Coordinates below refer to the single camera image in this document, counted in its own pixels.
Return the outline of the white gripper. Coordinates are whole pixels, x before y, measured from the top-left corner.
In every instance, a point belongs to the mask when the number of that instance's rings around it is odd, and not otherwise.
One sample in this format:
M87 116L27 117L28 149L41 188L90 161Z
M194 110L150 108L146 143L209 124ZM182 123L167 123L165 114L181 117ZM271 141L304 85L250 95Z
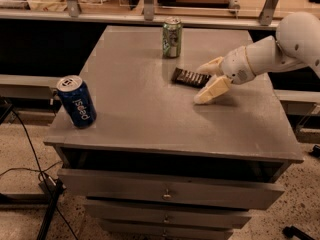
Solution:
M206 104L223 95L229 91L232 83L241 85L255 78L247 59L245 46L230 51L224 58L217 57L199 66L196 71L214 76L195 95L195 104Z

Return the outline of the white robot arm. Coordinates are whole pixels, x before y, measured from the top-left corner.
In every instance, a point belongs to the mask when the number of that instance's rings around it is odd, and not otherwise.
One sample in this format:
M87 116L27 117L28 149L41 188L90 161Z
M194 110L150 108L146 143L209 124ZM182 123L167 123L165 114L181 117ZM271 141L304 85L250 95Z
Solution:
M196 104L207 104L264 73L281 73L310 67L320 77L320 19L307 12L284 17L275 36L241 46L197 68L210 80L195 95Z

